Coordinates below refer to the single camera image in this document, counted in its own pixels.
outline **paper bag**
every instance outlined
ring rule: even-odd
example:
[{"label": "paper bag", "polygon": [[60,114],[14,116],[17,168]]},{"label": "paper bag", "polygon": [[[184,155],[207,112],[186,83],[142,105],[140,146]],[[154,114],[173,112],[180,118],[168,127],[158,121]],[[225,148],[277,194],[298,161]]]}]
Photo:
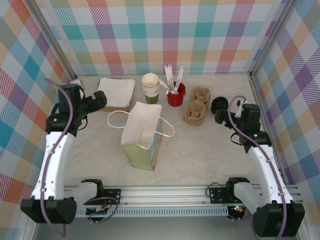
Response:
[{"label": "paper bag", "polygon": [[[172,137],[175,134],[172,125],[161,117],[161,110],[161,105],[137,102],[130,113],[114,111],[107,118],[111,127],[124,128],[121,145],[134,168],[154,171],[162,136]],[[109,123],[109,117],[116,112],[129,114],[125,126]],[[163,121],[172,127],[172,135],[162,133]]]}]

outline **stack of napkins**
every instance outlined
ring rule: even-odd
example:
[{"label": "stack of napkins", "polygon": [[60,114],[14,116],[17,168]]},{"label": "stack of napkins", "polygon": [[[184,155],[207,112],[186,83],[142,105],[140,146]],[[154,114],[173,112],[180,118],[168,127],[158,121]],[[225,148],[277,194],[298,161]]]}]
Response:
[{"label": "stack of napkins", "polygon": [[126,108],[134,93],[136,81],[133,79],[100,79],[98,91],[103,91],[107,99],[107,107]]}]

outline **red pen holder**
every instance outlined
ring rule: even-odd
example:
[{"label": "red pen holder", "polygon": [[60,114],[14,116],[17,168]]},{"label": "red pen holder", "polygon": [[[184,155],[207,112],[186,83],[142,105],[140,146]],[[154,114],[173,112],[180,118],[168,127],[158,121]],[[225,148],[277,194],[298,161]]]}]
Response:
[{"label": "red pen holder", "polygon": [[180,82],[178,94],[172,94],[171,92],[167,94],[168,103],[172,107],[179,107],[184,102],[184,95],[186,95],[186,86],[182,82]]}]

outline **bag handle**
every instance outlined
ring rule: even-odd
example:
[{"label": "bag handle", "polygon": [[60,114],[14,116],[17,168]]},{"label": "bag handle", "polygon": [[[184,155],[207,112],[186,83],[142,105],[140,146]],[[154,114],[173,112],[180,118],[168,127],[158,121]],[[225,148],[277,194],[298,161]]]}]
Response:
[{"label": "bag handle", "polygon": [[115,128],[115,129],[124,129],[125,126],[113,126],[113,125],[110,124],[109,118],[110,118],[110,116],[111,116],[112,114],[114,114],[114,113],[125,113],[125,114],[128,114],[128,115],[129,115],[130,113],[129,113],[129,112],[126,112],[126,111],[122,111],[122,110],[113,111],[112,113],[109,114],[108,118],[106,119],[106,121],[108,122],[108,124],[109,124],[110,127],[113,127],[113,128]]},{"label": "bag handle", "polygon": [[[115,128],[115,129],[124,129],[124,128],[125,128],[124,126],[113,126],[113,125],[110,124],[110,122],[109,122],[109,117],[110,117],[112,114],[114,114],[114,113],[125,113],[125,114],[128,114],[128,115],[129,115],[130,113],[129,113],[129,112],[126,112],[126,111],[122,111],[122,110],[117,110],[117,111],[111,112],[111,113],[109,114],[108,118],[106,119],[106,121],[108,122],[108,124],[109,124],[110,127]],[[154,132],[157,133],[157,134],[160,134],[160,135],[162,135],[162,136],[168,137],[168,138],[173,137],[173,136],[175,135],[175,129],[174,129],[174,127],[173,127],[167,120],[165,120],[164,118],[162,118],[162,117],[160,117],[160,116],[159,116],[159,118],[162,119],[163,121],[165,121],[167,124],[169,124],[169,126],[170,126],[170,127],[172,128],[172,130],[173,130],[173,134],[172,134],[172,135],[166,135],[166,134],[163,134],[163,133],[158,132],[158,131],[154,131]]]}]

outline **purple cable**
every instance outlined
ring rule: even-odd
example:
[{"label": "purple cable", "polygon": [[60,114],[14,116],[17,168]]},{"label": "purple cable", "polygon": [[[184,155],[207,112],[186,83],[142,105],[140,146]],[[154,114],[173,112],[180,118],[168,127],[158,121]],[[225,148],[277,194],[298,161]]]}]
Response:
[{"label": "purple cable", "polygon": [[284,196],[284,191],[281,187],[281,183],[280,183],[280,180],[278,178],[278,175],[277,175],[277,172],[276,172],[276,169],[274,168],[272,162],[270,161],[270,158],[268,157],[267,153],[265,152],[265,150],[254,140],[252,139],[251,137],[249,137],[248,135],[246,135],[244,132],[242,132],[239,128],[237,128],[237,126],[235,125],[234,121],[232,120],[231,118],[231,105],[232,103],[237,99],[237,98],[242,98],[244,99],[244,101],[246,101],[247,99],[242,96],[242,95],[237,95],[235,96],[234,98],[232,98],[232,100],[230,101],[230,104],[228,106],[228,117],[229,117],[229,121],[231,123],[231,125],[233,126],[233,128],[239,133],[241,134],[243,137],[245,137],[246,139],[248,139],[249,141],[251,141],[254,145],[256,145],[259,150],[262,152],[262,154],[265,156],[265,158],[267,159],[269,165],[270,165],[270,168],[272,170],[272,173],[274,175],[274,178],[275,178],[275,181],[276,181],[276,184],[278,185],[278,189],[279,189],[279,192],[280,192],[280,197],[281,197],[281,200],[282,200],[282,204],[283,204],[283,219],[282,219],[282,226],[280,228],[280,231],[279,231],[279,234],[278,236],[275,238],[275,240],[279,240],[282,236],[282,234],[284,233],[285,231],[285,227],[286,227],[286,222],[287,222],[287,205],[286,205],[286,199],[285,199],[285,196]]},{"label": "purple cable", "polygon": [[63,238],[66,236],[66,225],[63,224],[63,232],[61,232],[56,226],[53,225],[53,223],[50,221],[50,219],[48,218],[48,215],[46,213],[46,209],[45,209],[45,192],[44,192],[44,189],[45,189],[45,183],[46,183],[46,176],[47,176],[47,171],[48,171],[48,166],[49,166],[49,162],[50,162],[50,159],[51,159],[51,156],[52,154],[55,152],[57,146],[59,145],[59,143],[61,142],[62,138],[64,137],[64,135],[66,134],[70,124],[71,124],[71,121],[72,121],[72,118],[73,118],[73,115],[74,115],[74,109],[72,107],[72,102],[68,96],[68,94],[65,92],[65,90],[63,90],[63,88],[55,83],[54,81],[51,81],[50,79],[46,78],[45,79],[48,83],[56,86],[61,92],[62,94],[64,95],[65,99],[67,100],[68,102],[68,105],[69,105],[69,119],[68,119],[68,122],[66,123],[66,126],[65,128],[63,129],[60,137],[58,138],[58,140],[56,141],[56,143],[53,145],[48,157],[46,158],[46,161],[45,161],[45,164],[44,164],[44,168],[43,168],[43,175],[42,175],[42,179],[41,179],[41,193],[40,193],[40,206],[41,206],[41,212],[42,212],[42,215],[43,215],[43,218],[44,220],[46,221],[46,223],[53,229],[55,230],[60,236],[62,236]]},{"label": "purple cable", "polygon": [[97,200],[104,200],[104,199],[108,199],[108,200],[113,200],[113,201],[115,201],[115,204],[116,204],[115,209],[113,210],[113,212],[112,212],[109,216],[105,217],[104,219],[102,219],[102,220],[100,220],[100,221],[93,221],[93,220],[91,219],[91,215],[92,215],[92,214],[90,214],[90,215],[89,215],[89,220],[90,220],[90,223],[91,223],[91,224],[100,224],[100,223],[103,223],[103,222],[109,220],[109,219],[116,213],[119,204],[118,204],[118,200],[115,199],[115,198],[113,198],[113,197],[103,196],[103,197],[93,198],[93,199],[90,199],[89,201],[87,201],[87,203],[93,202],[93,201],[97,201]]}]

